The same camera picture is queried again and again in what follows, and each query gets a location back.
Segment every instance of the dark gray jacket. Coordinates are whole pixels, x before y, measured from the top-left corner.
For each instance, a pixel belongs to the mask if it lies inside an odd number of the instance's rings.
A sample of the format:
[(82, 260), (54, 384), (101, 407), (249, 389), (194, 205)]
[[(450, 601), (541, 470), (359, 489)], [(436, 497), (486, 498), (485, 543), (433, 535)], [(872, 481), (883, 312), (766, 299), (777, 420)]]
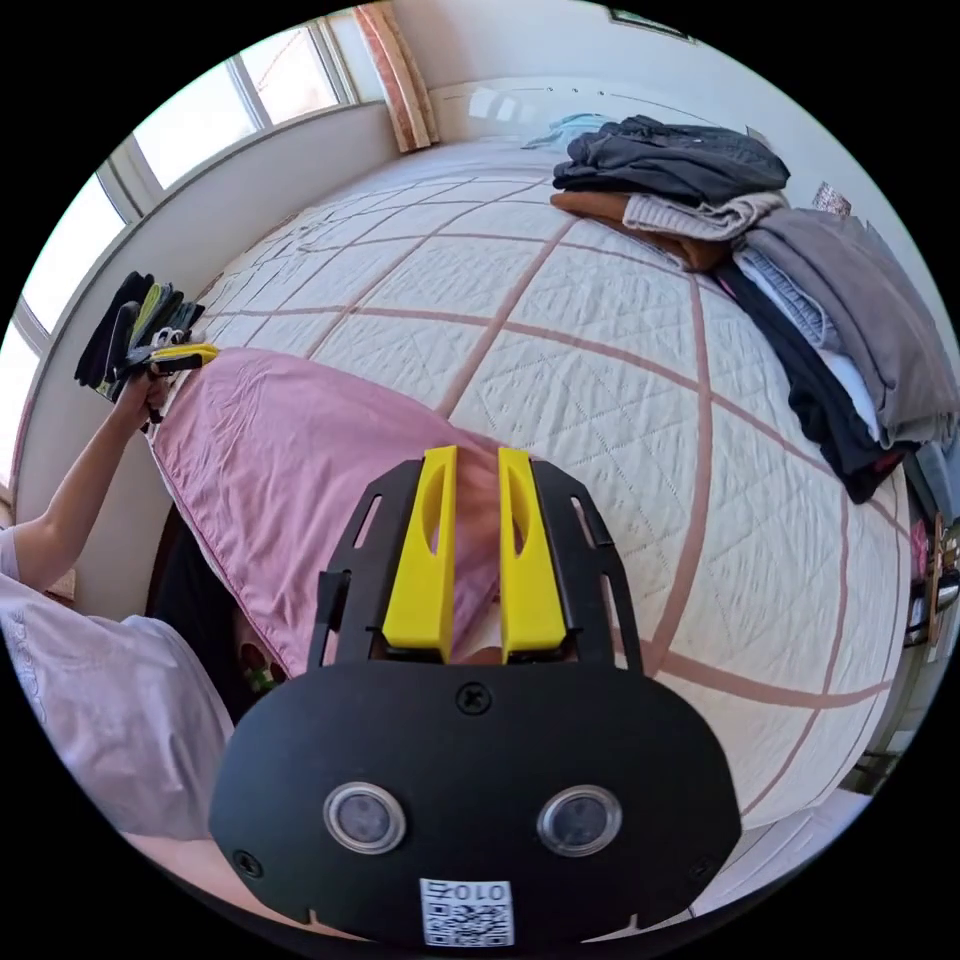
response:
[(557, 189), (654, 193), (694, 207), (781, 190), (790, 176), (776, 154), (744, 133), (650, 117), (605, 123), (572, 140), (567, 153), (570, 160), (554, 170)]

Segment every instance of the white shirt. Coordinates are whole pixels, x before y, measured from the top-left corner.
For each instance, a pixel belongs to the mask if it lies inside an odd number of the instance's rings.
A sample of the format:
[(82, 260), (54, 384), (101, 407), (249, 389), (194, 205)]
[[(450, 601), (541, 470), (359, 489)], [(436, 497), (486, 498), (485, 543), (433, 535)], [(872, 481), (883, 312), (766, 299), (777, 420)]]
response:
[(207, 837), (233, 724), (200, 661), (158, 620), (85, 617), (19, 582), (0, 531), (0, 629), (61, 760), (117, 830)]

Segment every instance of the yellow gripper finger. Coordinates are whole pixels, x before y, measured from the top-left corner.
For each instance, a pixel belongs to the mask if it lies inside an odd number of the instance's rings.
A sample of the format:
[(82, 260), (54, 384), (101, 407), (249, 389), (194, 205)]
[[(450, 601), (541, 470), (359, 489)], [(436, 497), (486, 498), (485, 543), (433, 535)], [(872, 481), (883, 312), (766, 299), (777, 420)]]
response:
[(176, 360), (183, 356), (198, 356), (201, 363), (213, 360), (220, 351), (212, 343), (180, 343), (172, 347), (158, 347), (150, 354), (151, 363)]
[(566, 626), (530, 457), (502, 447), (499, 471), (500, 634), (506, 663), (514, 653), (555, 650)]
[(401, 650), (438, 650), (444, 663), (453, 648), (456, 516), (457, 448), (436, 447), (423, 458), (383, 635)]

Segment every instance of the wall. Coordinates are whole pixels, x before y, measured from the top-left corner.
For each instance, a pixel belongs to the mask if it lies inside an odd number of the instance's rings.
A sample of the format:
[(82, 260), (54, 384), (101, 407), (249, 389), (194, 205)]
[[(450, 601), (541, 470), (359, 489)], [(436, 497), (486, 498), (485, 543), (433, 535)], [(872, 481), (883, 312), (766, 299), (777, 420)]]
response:
[(791, 203), (809, 204), (827, 180), (880, 231), (930, 307), (960, 377), (946, 307), (894, 209), (817, 120), (752, 70), (705, 44), (611, 23), (603, 6), (577, 0), (394, 0), (394, 9), (430, 89), (498, 77), (636, 82), (662, 91), (671, 106), (749, 123), (792, 171)]
[[(77, 359), (132, 270), (196, 297), (232, 259), (285, 217), (397, 157), (383, 104), (349, 107), (278, 129), (188, 181), (124, 231), (94, 265), (54, 330), (21, 433), (17, 519), (46, 508), (109, 411), (73, 380)], [(77, 607), (122, 618), (142, 612), (170, 506), (145, 441), (126, 452), (77, 564)]]

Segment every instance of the sleeve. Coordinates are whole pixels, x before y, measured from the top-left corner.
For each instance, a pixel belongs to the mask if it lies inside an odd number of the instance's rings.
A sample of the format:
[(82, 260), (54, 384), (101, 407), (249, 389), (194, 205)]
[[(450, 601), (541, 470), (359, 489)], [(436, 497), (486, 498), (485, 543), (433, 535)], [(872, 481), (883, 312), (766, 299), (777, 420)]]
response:
[(6, 530), (0, 530), (0, 574), (19, 582), (20, 565), (17, 563), (14, 529), (14, 527), (9, 527)]

